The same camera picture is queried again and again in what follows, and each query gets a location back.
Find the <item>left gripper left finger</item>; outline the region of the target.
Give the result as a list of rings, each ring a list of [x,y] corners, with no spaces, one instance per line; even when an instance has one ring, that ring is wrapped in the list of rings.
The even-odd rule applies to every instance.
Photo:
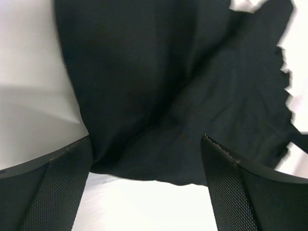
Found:
[[[1,231],[70,231],[91,164],[91,142],[86,136],[1,170]]]

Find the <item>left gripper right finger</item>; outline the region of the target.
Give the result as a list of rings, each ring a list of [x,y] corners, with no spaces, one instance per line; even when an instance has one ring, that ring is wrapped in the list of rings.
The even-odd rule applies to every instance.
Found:
[[[308,180],[254,163],[203,136],[201,154],[219,231],[306,231]]]

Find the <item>black pleated skirt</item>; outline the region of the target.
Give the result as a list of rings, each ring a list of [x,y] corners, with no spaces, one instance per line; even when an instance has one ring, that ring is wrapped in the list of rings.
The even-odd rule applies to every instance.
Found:
[[[68,76],[89,132],[91,172],[205,185],[208,135],[275,168],[295,128],[278,47],[293,4],[254,13],[228,0],[56,0]]]

